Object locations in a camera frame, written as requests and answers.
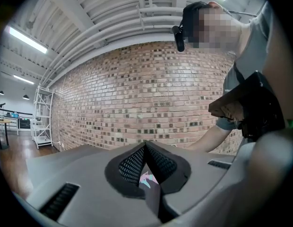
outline fluorescent light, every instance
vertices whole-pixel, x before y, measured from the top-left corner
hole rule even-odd
[[[22,81],[25,81],[25,82],[27,82],[27,83],[34,84],[34,82],[31,82],[31,81],[28,81],[28,80],[26,80],[26,79],[20,78],[20,77],[18,77],[18,76],[16,76],[16,75],[13,75],[13,76],[14,76],[15,78],[20,79],[20,80],[22,80]]]
[[[27,36],[24,36],[23,34],[21,34],[20,32],[18,32],[14,28],[11,28],[11,27],[7,26],[7,30],[9,31],[9,33],[11,35],[13,35],[14,37],[16,37],[17,39],[20,39],[21,41],[25,42],[26,44],[32,46],[33,48],[41,51],[44,54],[46,54],[47,48],[41,46],[40,44],[36,43],[32,39],[28,38]]]

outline air vent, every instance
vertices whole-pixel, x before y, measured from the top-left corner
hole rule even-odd
[[[40,210],[42,214],[50,219],[57,220],[65,210],[75,193],[78,186],[66,183]]]
[[[226,169],[228,170],[231,167],[231,163],[228,162],[222,162],[222,161],[216,161],[216,160],[211,160],[209,163],[211,166],[216,166],[218,168]]]

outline gray plastic surface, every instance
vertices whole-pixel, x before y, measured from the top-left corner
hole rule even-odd
[[[158,226],[159,219],[144,200],[124,198],[106,181],[104,169],[115,156],[137,146],[125,146],[83,157],[40,184],[27,198],[39,210],[66,182],[79,190],[57,220],[68,227]]]
[[[80,186],[58,223],[77,226],[159,226],[160,220],[146,205],[145,200],[124,198],[106,181],[104,169],[108,162],[138,144],[84,156],[59,171],[48,181],[40,184],[27,201],[39,210],[66,182]],[[156,142],[156,145],[186,159],[192,173],[178,192],[164,196],[166,204],[180,214],[165,224],[194,225],[218,221],[228,210],[236,184],[243,178],[245,160],[236,158],[227,171],[207,163],[212,160],[232,162],[233,156],[198,153]]]
[[[28,159],[26,164],[33,187],[36,188],[39,184],[53,177],[57,172],[75,160],[102,151],[106,150],[89,145],[82,145],[55,154]]]
[[[168,145],[157,142],[158,146],[186,159],[191,167],[191,175],[188,182],[177,193],[166,195],[164,198],[170,208],[176,213],[183,214],[200,201],[219,182],[227,170],[208,165],[212,159],[231,163],[234,156],[226,156],[211,153],[198,153],[182,148],[171,148]]]

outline white shelf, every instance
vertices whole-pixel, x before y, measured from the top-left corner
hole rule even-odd
[[[47,128],[46,126],[43,126],[43,125],[34,125],[33,128],[34,128],[36,131],[50,130],[49,127]]]
[[[43,103],[43,102],[35,102],[36,104],[38,105],[46,105],[46,106],[50,106],[50,104],[46,104],[46,103]]]
[[[34,136],[34,141],[39,146],[51,144],[51,140],[47,136]]]
[[[36,118],[50,118],[50,116],[37,115]]]
[[[47,90],[41,85],[37,86],[34,97],[35,114],[31,121],[31,137],[35,141],[37,149],[40,146],[52,145],[52,134],[51,134],[51,109],[54,92]]]

